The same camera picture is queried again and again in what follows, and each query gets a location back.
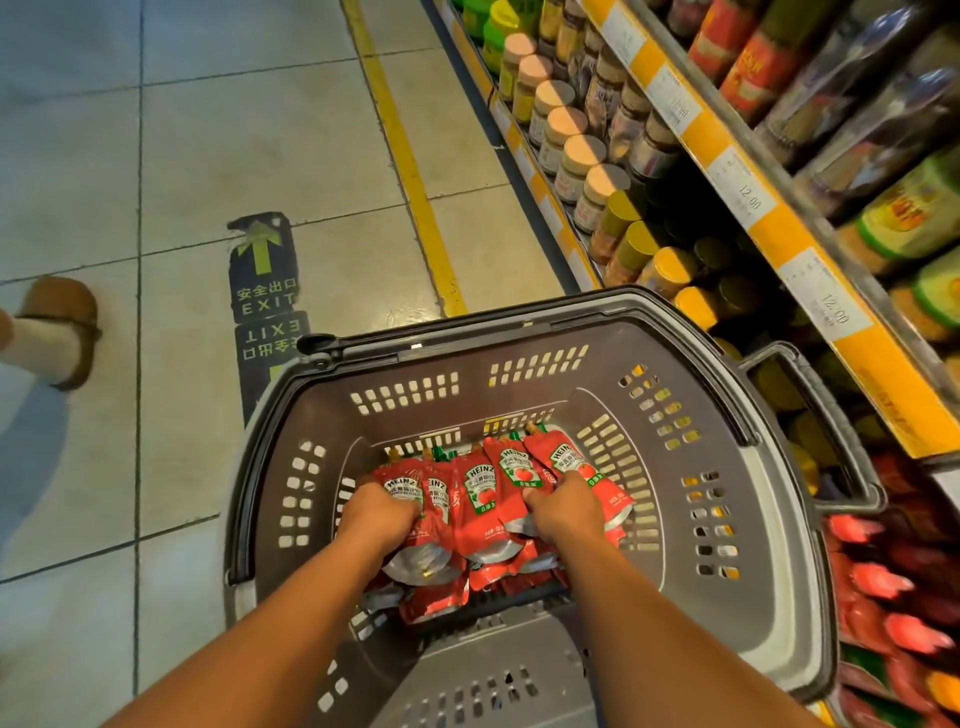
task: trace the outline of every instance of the yellow floor line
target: yellow floor line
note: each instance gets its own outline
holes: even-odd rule
[[[457,277],[453,273],[450,258],[446,254],[444,239],[440,235],[440,227],[437,225],[437,218],[433,214],[433,207],[427,200],[426,189],[423,187],[423,180],[420,178],[420,169],[414,159],[413,148],[410,146],[410,140],[403,130],[403,124],[400,123],[400,114],[396,110],[394,97],[387,86],[386,74],[384,74],[383,66],[376,56],[373,39],[367,29],[363,13],[360,12],[359,0],[341,0],[341,2],[344,14],[347,16],[350,34],[353,35],[353,42],[356,43],[357,52],[360,54],[360,62],[367,74],[367,83],[373,95],[373,102],[380,114],[383,131],[387,136],[387,144],[394,155],[396,172],[400,176],[400,182],[403,184],[407,200],[410,203],[410,213],[414,218],[414,225],[417,226],[423,255],[426,258],[430,276],[433,278],[434,286],[440,297],[444,314],[446,316],[463,316],[467,313],[467,305],[464,303],[463,294],[460,292]]]

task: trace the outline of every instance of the forearm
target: forearm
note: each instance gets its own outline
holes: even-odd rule
[[[690,619],[602,538],[561,545],[612,728],[817,728],[789,695]]]
[[[334,541],[105,728],[302,724],[377,565],[363,543]]]

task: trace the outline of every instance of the shopping basket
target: shopping basket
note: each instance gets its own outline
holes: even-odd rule
[[[734,362],[628,286],[345,339],[314,334],[298,349],[261,398],[235,475],[229,623],[331,541],[356,480],[386,450],[466,451],[532,421],[563,429],[633,497],[620,549],[665,595],[799,700],[829,688],[821,517],[872,512],[883,497],[842,411],[789,345]],[[848,500],[809,495],[744,374],[770,356],[841,454]],[[480,595],[414,628],[358,609],[311,724],[591,725],[588,671],[575,605],[549,584]]]

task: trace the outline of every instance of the store shelf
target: store shelf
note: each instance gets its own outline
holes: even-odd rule
[[[960,399],[936,352],[660,20],[643,0],[580,1],[903,448],[915,458],[960,451]]]
[[[454,47],[467,66],[470,77],[487,100],[487,106],[493,114],[496,126],[503,134],[503,140],[514,156],[516,166],[527,187],[530,188],[543,219],[563,251],[566,264],[570,267],[580,290],[591,291],[602,288],[600,273],[587,256],[586,241],[570,223],[568,211],[556,198],[553,185],[540,169],[536,152],[530,147],[523,130],[496,93],[490,71],[483,62],[480,50],[467,35],[460,15],[448,0],[434,0],[434,4],[440,12]]]

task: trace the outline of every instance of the hand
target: hand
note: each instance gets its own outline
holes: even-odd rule
[[[540,537],[557,548],[603,538],[603,507],[576,471],[564,473],[557,490],[549,496],[537,488],[524,488],[523,500],[534,515]]]
[[[394,498],[382,485],[370,480],[358,487],[344,506],[337,538],[368,546],[379,559],[379,568],[383,557],[410,533],[419,515],[420,504],[415,500]]]

